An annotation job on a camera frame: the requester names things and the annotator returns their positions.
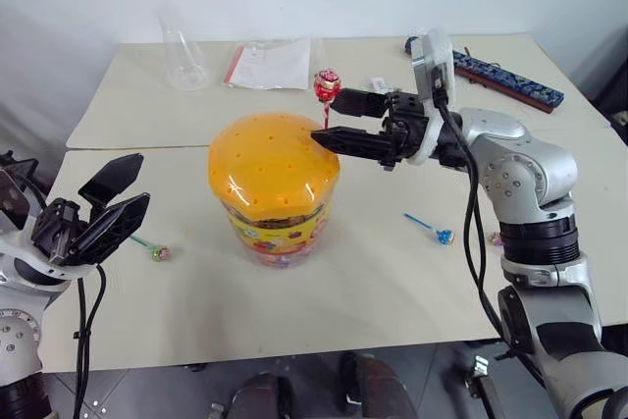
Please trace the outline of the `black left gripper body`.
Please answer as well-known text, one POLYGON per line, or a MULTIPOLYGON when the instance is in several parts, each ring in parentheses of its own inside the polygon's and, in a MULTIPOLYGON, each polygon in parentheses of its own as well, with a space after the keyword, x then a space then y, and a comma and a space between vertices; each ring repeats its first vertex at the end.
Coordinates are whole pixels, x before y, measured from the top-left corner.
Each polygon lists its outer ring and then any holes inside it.
POLYGON ((87 228, 88 223, 79 218, 78 204, 56 198, 37 216, 30 239, 53 265, 87 265, 91 262, 78 249, 87 228))

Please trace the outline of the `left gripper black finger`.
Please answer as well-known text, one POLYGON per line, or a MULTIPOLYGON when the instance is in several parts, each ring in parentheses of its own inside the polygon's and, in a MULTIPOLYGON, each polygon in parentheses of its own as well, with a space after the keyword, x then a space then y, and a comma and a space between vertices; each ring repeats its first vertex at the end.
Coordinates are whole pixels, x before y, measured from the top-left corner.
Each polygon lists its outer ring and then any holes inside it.
POLYGON ((141 226, 149 202, 150 194, 144 192, 107 207, 70 244, 68 264, 102 263, 141 226))
POLYGON ((142 163, 139 153, 113 159, 78 190, 78 195, 92 206, 106 206, 135 182, 142 163))

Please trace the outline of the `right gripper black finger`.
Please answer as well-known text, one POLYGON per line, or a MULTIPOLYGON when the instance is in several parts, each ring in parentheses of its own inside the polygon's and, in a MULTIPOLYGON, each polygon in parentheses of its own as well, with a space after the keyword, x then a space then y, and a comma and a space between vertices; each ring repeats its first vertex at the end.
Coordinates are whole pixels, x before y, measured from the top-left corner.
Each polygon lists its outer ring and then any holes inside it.
POLYGON ((382 118, 388 110, 387 95, 342 88, 333 101, 333 109, 347 116, 382 118))
POLYGON ((349 127, 312 131, 312 139, 336 154, 386 163, 392 157, 392 139, 385 133, 370 133, 349 127))

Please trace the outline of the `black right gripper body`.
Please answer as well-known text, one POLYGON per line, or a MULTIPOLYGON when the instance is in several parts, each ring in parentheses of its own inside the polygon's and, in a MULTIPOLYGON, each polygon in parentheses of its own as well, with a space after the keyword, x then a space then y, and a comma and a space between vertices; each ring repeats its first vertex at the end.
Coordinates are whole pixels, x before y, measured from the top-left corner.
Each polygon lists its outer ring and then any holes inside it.
POLYGON ((381 134, 391 144, 386 156, 379 161, 387 171, 404 159, 414 156, 420 149, 429 119, 422 102, 415 94, 401 91, 385 95, 388 114, 385 116, 381 134))

